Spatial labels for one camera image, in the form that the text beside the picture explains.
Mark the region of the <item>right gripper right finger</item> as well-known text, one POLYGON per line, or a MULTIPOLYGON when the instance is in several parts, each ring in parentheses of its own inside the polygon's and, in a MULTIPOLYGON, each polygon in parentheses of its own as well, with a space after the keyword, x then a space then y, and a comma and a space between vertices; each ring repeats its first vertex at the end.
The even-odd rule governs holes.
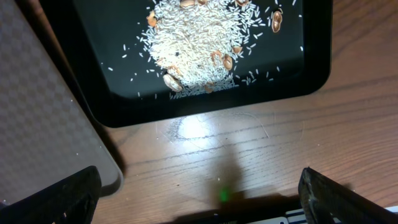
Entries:
POLYGON ((298 195, 308 223, 397 223, 397 214, 382 208, 321 173, 304 168, 298 195))

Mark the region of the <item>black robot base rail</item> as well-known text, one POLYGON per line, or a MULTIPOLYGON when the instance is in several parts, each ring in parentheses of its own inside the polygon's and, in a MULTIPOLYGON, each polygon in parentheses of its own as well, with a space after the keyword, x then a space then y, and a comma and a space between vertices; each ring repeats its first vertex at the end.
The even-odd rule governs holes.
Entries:
POLYGON ((169 224, 183 224, 183 223, 269 223, 269 224, 299 224, 308 223, 304 210, 298 208, 295 210, 278 210, 270 211, 264 209, 257 209, 242 212, 222 213, 221 211, 208 211, 203 213, 194 213, 184 215, 167 222, 169 224))

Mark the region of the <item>dark brown serving tray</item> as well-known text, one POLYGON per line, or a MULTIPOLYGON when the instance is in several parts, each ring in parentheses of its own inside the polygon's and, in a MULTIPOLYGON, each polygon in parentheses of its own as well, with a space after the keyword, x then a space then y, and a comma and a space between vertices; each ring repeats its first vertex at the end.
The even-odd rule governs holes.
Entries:
POLYGON ((11 205, 88 167, 101 195, 123 174, 15 1, 1 2, 1 203, 11 205))

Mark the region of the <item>rice and nutshell pile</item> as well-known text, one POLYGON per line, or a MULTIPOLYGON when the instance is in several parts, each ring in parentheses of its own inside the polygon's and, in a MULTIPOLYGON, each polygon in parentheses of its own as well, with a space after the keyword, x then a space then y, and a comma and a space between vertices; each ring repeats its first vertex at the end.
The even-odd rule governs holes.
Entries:
POLYGON ((303 61, 299 1, 154 1, 132 24, 101 66, 111 76, 127 67, 130 85, 156 76, 172 99, 272 83, 303 61))

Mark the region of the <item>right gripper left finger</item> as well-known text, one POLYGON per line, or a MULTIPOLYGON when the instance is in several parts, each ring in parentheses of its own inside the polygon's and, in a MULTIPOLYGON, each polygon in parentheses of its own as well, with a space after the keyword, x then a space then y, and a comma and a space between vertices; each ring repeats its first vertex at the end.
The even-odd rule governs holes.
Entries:
POLYGON ((1 223, 91 223, 101 195, 95 166, 1 208, 1 223))

